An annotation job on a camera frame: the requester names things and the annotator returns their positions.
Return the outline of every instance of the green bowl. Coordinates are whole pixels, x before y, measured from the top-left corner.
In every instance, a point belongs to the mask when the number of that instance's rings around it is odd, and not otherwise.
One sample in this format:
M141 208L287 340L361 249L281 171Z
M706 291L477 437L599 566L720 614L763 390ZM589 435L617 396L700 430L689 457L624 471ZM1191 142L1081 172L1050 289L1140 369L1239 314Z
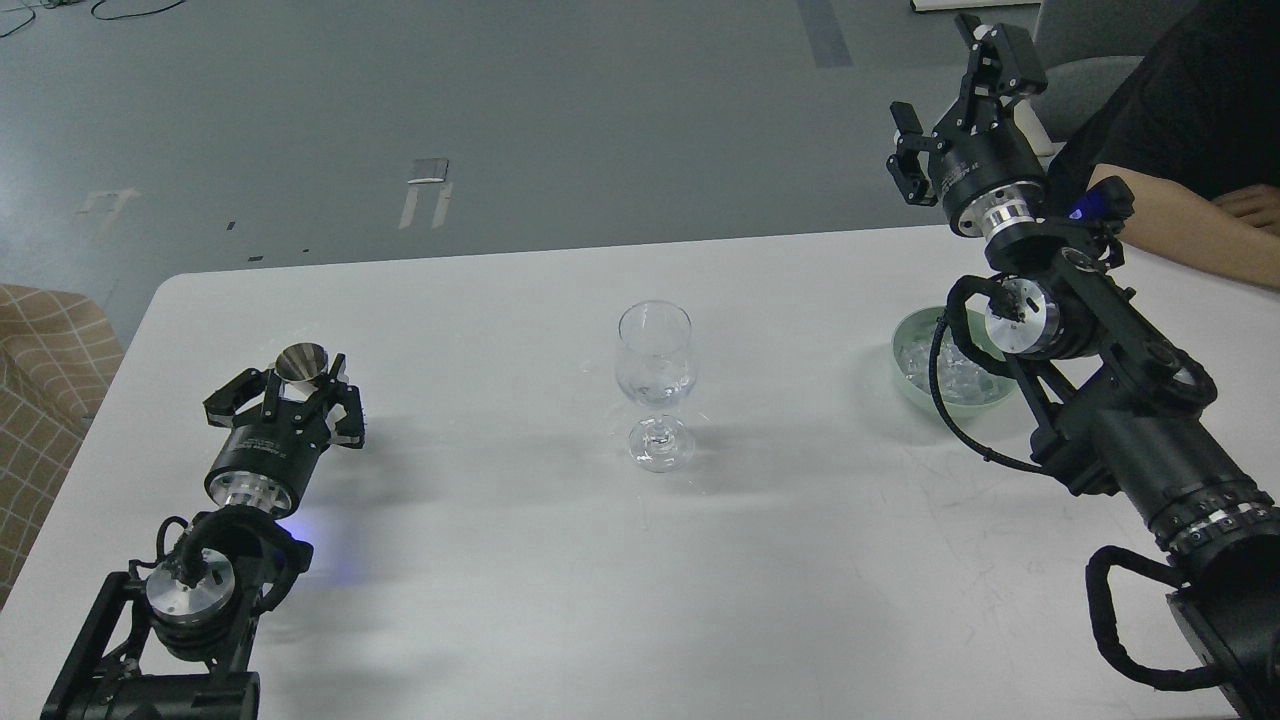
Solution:
M931 415L937 415L938 413L937 407L933 406L933 397L929 396L928 389L920 389L915 387L910 379L908 379L906 368L902 366L902 359L899 350L906 345L929 342L933 338L933 329L937 327L938 316L942 315L942 307L925 307L911 313L904 318L896 328L893 328L893 342L890 343L890 350L892 352L891 361L893 368L893 384L897 386L897 388L906 396L908 400L911 401L913 405L920 407ZM983 322L982 314L974 310L969 310L968 314L969 334L973 337L974 343L995 357L1000 357L1002 360L1005 357L1004 354L996 348L996 346L991 342L991 338L987 336L987 327ZM943 337L946 340L951 338L950 328L947 329L947 334ZM995 377L995 382L998 395L993 400L979 405L965 405L945 400L943 405L946 405L947 413L957 420L973 418L991 410L1005 400L1009 400L1009 396L1018 389L1018 383L1010 378Z

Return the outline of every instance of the gray floor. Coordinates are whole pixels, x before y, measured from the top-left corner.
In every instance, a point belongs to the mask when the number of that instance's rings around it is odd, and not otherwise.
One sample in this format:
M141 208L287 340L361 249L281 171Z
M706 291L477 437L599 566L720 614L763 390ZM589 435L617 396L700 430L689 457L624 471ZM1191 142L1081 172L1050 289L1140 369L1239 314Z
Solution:
M90 5L0 40L0 282L125 342L177 273L942 222L883 169L890 101L937 117L965 61L908 0Z

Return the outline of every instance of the cable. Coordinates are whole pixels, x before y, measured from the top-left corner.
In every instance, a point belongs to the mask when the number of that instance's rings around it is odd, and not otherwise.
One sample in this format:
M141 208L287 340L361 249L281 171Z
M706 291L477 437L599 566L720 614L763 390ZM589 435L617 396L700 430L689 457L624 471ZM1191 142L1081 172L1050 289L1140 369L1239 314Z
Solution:
M938 415L942 421L951 430L951 434L960 438L960 442L965 443L969 450L973 450L987 462L995 462L997 465L1004 465L1005 468L1011 468L1014 470L1021 470L1024 473L1034 473L1037 475L1048 475L1048 471L1039 465L1032 465L1029 462L1023 462L1021 460L1015 460L1007 455L1002 455L996 450L979 443L972 437L966 436L964 430L956 425L955 420L951 419L951 414L947 413L947 406L942 401L942 388L938 387L938 356L942 354L942 336L947 332L947 318L942 315L938 318L938 324L933 329L933 343L929 345L929 395L933 397L933 406L938 409Z
M164 523L160 523L160 532L156 533L156 559L151 562L143 562L142 560L137 559L129 560L131 578L133 578L134 580L140 579L138 568L146 568L148 570L154 570L156 566L160 565L160 562L165 559L165 556L169 555L164 548L164 539L169 532L169 528L173 525L182 525L184 529L189 527L186 519L179 518L177 515L165 518Z
M1107 573L1111 571L1111 568L1124 568L1174 589L1179 589L1187 583L1187 578L1176 568L1161 565L1132 550L1108 544L1093 553L1089 564L1084 568L1084 589L1089 598L1089 623L1093 625L1093 639L1098 644L1098 653L1107 664L1125 678L1151 685L1157 691L1199 691L1221 685L1229 679L1228 674L1216 665L1192 670L1153 670L1139 665L1130 657L1116 632L1116 609L1111 600L1111 585L1107 584Z
M173 3L170 5L165 5L164 8L156 8L155 10L147 10L146 13L129 13L129 14L124 14L124 15L102 17L102 15L97 14L97 9L101 8L102 5L105 5L108 3L108 0L97 0L97 3L93 3L93 6L88 9L88 13L91 15L93 15L95 18L100 19L100 20L123 20L123 19L128 19L128 18L145 18L147 15L159 15L160 13L163 13L165 10L172 10L172 9L177 8L178 5L182 5L187 0L178 0L177 3Z
M28 5L27 3L23 3L22 6L26 8L28 13L31 13L31 17L27 18L27 19L24 19L24 20L22 20L22 24L19 24L18 27L15 27L13 29L9 29L9 31L5 31L4 35L0 35L0 38L9 37L10 35L13 35L13 33L18 32L19 29L22 29L22 28L29 26L31 23L36 22L36 9L32 8L31 5ZM5 10L5 12L10 13L13 10Z

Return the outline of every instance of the black cable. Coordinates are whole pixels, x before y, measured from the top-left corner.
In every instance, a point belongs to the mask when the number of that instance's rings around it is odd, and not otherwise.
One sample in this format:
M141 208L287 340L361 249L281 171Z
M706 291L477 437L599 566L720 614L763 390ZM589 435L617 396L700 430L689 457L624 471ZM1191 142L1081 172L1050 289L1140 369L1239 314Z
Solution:
M969 450L973 450L987 462L995 462L997 465L1004 465L1005 468L1011 468L1014 470L1021 470L1024 473L1034 473L1037 475L1048 475L1048 471L1039 465L1032 465L1030 462L1023 462L1021 460L1015 460L1007 455L997 452L996 450L982 445L980 442L973 439L960 425L956 425L955 420L951 419L951 414L947 413L947 406L942 401L942 388L938 387L938 356L942 354L942 336L947 332L947 318L946 315L938 316L938 324L933 329L933 342L929 345L929 396L933 397L933 406L937 407L938 415L942 421L951 430L951 434L956 436L960 442L965 443Z
M1115 566L1164 583L1174 589L1181 588L1187 582L1187 578L1176 568L1161 565L1132 550L1108 544L1094 552L1084 568L1084 589L1089 598L1089 623L1093 625L1093 641L1098 644L1098 653L1102 655L1102 659L1125 678L1157 691L1199 691L1225 683L1228 680L1226 673L1216 665L1190 670L1153 670L1139 665L1129 656L1129 651L1120 643L1120 634L1116 632L1116 609L1111 600L1111 585L1107 584L1107 573Z
M22 20L22 24L19 24L18 27L15 27L13 29L9 29L9 31L5 31L4 35L0 35L0 40L3 40L5 37L9 37L10 35L13 35L13 33L18 32L19 29L22 29L22 28L29 26L31 23L36 22L36 9L32 8L31 5L26 4L26 3L23 3L22 6L26 8L28 13L31 13L31 17L27 18L27 19L24 19L24 20ZM9 12L13 12L13 10L5 10L5 12L9 13Z
M189 527L184 518L179 518L177 515L170 515L169 518L165 518L164 523L160 523L160 532L156 533L156 559L152 560L151 562L143 562L142 560L138 559L129 560L131 578L133 578L134 580L141 579L138 578L138 568L146 568L148 570L154 570L160 565L160 562L165 559L165 556L169 555L168 551L165 551L164 548L164 538L165 534L169 532L169 528L173 525L182 525L183 529Z
M1016 318L1016 311L1011 309L1015 301L1009 297L1009 290L1000 283L1002 278L1004 275L995 275L991 278L982 278L978 275L961 277L956 281L956 284L951 286L951 290L947 291L947 306L945 314L947 324L951 325L951 342L955 343L956 350L992 375L1011 378L1014 374L1009 370L1009 365L1002 359L992 356L989 352L978 347L978 345L973 342L972 333L969 332L969 311L965 310L965 304L969 302L970 297L982 295L988 299L988 306L995 310L997 315Z
M102 15L97 14L97 9L101 8L102 5L105 5L108 3L108 0L97 0L97 3L93 3L93 6L88 9L88 13L91 15L93 15L95 18L100 19L100 20L123 20L123 19L128 19L128 18L145 18L147 15L159 15L160 13L163 13L165 10L172 10L172 9L177 8L178 5L182 5L187 0L178 0L177 3L173 3L170 5L165 5L164 8L156 8L155 10L147 10L146 13L128 13L128 14L124 14L124 15L102 17Z

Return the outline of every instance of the checkered fabric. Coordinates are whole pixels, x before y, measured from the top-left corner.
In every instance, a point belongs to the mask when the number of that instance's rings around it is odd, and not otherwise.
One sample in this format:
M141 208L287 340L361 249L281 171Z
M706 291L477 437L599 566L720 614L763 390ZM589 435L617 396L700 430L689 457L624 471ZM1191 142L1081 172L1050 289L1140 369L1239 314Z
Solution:
M122 357L87 297L0 284L0 607Z

